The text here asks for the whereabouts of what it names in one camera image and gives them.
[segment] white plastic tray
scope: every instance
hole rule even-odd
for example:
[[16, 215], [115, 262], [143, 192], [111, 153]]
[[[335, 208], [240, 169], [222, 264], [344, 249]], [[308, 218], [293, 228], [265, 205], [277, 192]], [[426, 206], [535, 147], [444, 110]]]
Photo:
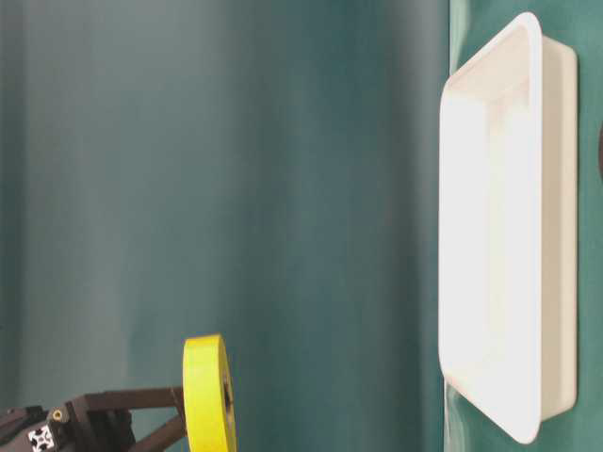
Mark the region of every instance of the white plastic tray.
[[515, 18], [440, 110], [439, 355], [520, 443], [576, 400], [577, 58]]

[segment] green wall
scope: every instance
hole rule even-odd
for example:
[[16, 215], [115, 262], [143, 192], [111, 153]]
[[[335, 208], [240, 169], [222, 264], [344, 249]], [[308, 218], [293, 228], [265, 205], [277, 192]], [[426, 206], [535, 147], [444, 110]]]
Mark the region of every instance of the green wall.
[[576, 407], [542, 424], [534, 444], [523, 446], [447, 391], [448, 452], [590, 452], [601, 449], [603, 426], [603, 185], [597, 169], [603, 120], [603, 2], [599, 0], [450, 1], [450, 69], [454, 72], [505, 24], [534, 12], [549, 37], [573, 47], [579, 58], [579, 396]]
[[221, 331], [240, 450], [442, 450], [448, 1], [0, 5], [0, 406]]

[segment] black metal bracket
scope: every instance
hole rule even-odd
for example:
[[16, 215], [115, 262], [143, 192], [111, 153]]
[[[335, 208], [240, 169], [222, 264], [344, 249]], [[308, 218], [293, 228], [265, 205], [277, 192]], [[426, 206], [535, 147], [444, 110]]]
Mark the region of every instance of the black metal bracket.
[[[130, 410], [175, 408], [176, 415], [136, 441]], [[159, 452], [187, 435], [182, 387], [86, 394], [45, 412], [0, 416], [0, 452]]]

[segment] yellow tape roll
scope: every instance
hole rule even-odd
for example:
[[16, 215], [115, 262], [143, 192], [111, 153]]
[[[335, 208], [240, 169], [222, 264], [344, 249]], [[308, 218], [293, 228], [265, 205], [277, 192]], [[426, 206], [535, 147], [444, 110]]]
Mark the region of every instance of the yellow tape roll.
[[233, 383], [221, 336], [188, 339], [183, 361], [190, 452], [236, 452]]

